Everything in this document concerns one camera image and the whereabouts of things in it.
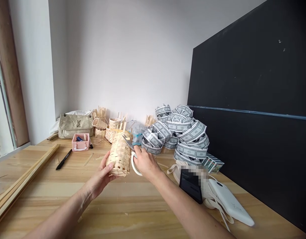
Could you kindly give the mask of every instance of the black panel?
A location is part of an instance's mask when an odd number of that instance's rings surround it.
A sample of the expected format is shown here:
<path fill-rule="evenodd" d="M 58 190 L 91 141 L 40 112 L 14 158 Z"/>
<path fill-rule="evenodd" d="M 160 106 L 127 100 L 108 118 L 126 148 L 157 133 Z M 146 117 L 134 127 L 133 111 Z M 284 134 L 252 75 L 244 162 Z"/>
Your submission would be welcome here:
<path fill-rule="evenodd" d="M 220 171 L 306 231 L 306 120 L 192 109 Z"/>
<path fill-rule="evenodd" d="M 194 48 L 188 104 L 306 116 L 306 1 L 268 0 Z"/>
<path fill-rule="evenodd" d="M 306 1 L 268 0 L 193 50 L 188 105 L 221 172 L 306 232 Z"/>

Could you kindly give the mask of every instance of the person's left hand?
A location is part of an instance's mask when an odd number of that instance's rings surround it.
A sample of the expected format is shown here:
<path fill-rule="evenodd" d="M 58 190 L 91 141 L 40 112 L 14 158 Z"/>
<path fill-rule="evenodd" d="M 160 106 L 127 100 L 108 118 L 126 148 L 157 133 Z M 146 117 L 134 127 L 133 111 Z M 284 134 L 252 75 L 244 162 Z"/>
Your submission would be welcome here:
<path fill-rule="evenodd" d="M 84 193 L 86 193 L 87 197 L 91 198 L 92 200 L 96 199 L 100 195 L 109 182 L 118 178 L 118 176 L 109 176 L 108 174 L 114 166 L 114 162 L 105 166 L 109 155 L 110 151 L 108 151 L 102 159 L 98 171 L 83 186 L 86 191 Z"/>

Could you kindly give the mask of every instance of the black marker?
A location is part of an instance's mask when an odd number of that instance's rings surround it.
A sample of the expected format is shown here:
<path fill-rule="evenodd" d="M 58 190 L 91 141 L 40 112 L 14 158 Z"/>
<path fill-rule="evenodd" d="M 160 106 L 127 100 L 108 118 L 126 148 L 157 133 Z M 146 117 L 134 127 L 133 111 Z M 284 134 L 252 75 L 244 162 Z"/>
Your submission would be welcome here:
<path fill-rule="evenodd" d="M 89 138 L 89 141 L 90 141 L 90 147 L 93 148 L 91 138 Z"/>
<path fill-rule="evenodd" d="M 72 149 L 67 153 L 67 155 L 64 157 L 64 159 L 62 159 L 62 161 L 60 162 L 60 164 L 56 167 L 56 170 L 59 170 L 62 168 L 62 166 L 65 163 L 66 158 L 70 155 L 70 153 L 72 152 Z"/>

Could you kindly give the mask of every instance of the hand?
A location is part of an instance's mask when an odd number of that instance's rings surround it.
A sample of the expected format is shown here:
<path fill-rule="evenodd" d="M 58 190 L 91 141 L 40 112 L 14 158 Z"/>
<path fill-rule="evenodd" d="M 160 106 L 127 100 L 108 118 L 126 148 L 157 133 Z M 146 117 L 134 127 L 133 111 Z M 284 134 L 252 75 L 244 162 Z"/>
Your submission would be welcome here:
<path fill-rule="evenodd" d="M 118 178 L 118 176 L 108 175 L 114 166 L 114 162 L 105 166 L 109 155 L 110 151 L 108 151 L 102 159 L 98 171 L 83 186 L 85 191 L 84 194 L 86 194 L 87 198 L 91 198 L 92 200 L 96 199 L 109 182 Z"/>
<path fill-rule="evenodd" d="M 140 148 L 137 145 L 134 146 L 134 150 L 137 155 L 137 158 L 134 157 L 136 167 L 145 178 L 153 182 L 163 172 L 158 166 L 155 157 L 148 153 L 145 148 Z"/>

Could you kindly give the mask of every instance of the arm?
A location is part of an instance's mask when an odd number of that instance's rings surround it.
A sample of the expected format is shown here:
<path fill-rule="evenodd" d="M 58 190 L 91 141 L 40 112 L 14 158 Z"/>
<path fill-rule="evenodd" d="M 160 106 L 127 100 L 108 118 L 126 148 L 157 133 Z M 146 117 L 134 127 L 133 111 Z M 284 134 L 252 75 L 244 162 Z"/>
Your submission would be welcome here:
<path fill-rule="evenodd" d="M 135 146 L 134 162 L 142 175 L 154 184 L 190 238 L 234 238 L 201 205 L 178 187 L 160 169 L 154 156 Z"/>
<path fill-rule="evenodd" d="M 99 196 L 110 181 L 117 178 L 116 176 L 109 177 L 108 175 L 108 172 L 114 165 L 114 162 L 112 162 L 105 166 L 109 154 L 110 151 L 108 151 L 102 159 L 99 170 L 78 192 L 24 238 L 65 238 L 90 202 Z"/>

